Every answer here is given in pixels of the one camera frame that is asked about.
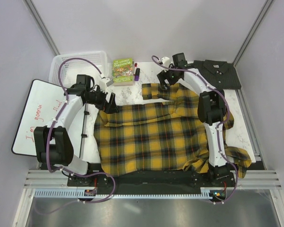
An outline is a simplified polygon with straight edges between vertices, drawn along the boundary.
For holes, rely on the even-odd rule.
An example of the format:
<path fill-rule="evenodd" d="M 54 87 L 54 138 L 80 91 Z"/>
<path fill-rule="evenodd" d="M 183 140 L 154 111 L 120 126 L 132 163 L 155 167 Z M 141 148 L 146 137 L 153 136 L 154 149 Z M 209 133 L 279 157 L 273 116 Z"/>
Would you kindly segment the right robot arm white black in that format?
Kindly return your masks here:
<path fill-rule="evenodd" d="M 222 130 L 226 122 L 224 117 L 230 116 L 224 92 L 211 85 L 198 69 L 189 67 L 183 53 L 176 54 L 173 62 L 168 57 L 160 59 L 155 55 L 151 59 L 162 67 L 157 75 L 162 89 L 171 88 L 181 79 L 198 95 L 197 116 L 204 124 L 209 147 L 207 180 L 212 186 L 220 185 L 230 175 L 230 161 L 226 158 Z"/>

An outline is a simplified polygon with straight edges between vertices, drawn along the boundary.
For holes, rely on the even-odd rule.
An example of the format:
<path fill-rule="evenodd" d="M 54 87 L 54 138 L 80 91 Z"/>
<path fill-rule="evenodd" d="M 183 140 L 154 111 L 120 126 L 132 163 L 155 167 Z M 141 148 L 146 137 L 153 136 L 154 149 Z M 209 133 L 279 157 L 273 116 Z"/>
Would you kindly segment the yellow plaid long sleeve shirt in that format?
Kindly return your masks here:
<path fill-rule="evenodd" d="M 209 170 L 204 125 L 197 116 L 198 95 L 177 83 L 168 90 L 143 84 L 142 105 L 118 113 L 100 111 L 94 125 L 104 172 L 121 176 L 139 170 Z"/>

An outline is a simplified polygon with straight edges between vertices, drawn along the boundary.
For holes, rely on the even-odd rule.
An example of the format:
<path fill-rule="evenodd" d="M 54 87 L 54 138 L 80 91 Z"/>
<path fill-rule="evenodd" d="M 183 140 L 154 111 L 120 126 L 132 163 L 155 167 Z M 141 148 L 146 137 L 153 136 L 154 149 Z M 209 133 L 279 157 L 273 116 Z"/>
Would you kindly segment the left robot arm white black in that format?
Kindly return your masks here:
<path fill-rule="evenodd" d="M 118 113 L 115 93 L 101 90 L 91 76 L 79 74 L 76 83 L 70 88 L 62 88 L 66 100 L 59 108 L 57 115 L 45 126 L 34 129 L 36 157 L 39 163 L 45 164 L 49 172 L 65 170 L 78 175 L 78 181 L 84 186 L 94 182 L 94 174 L 89 171 L 88 162 L 74 154 L 68 131 L 79 112 L 85 105 L 94 105 L 107 114 Z"/>

